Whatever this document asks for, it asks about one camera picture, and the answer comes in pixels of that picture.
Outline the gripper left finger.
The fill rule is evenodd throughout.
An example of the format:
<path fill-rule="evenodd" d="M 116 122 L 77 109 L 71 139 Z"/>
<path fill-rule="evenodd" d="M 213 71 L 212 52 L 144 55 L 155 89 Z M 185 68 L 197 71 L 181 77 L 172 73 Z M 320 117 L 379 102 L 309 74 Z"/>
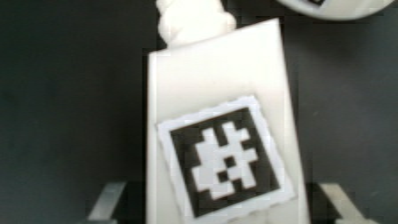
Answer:
<path fill-rule="evenodd" d="M 87 224 L 144 224 L 144 184 L 110 182 L 105 184 Z"/>

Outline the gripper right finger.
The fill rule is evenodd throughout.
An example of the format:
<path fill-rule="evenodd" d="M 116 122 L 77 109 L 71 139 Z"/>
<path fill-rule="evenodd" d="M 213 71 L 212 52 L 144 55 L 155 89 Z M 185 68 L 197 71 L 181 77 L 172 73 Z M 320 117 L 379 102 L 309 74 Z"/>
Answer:
<path fill-rule="evenodd" d="M 380 224 L 366 218 L 338 183 L 308 184 L 311 224 Z"/>

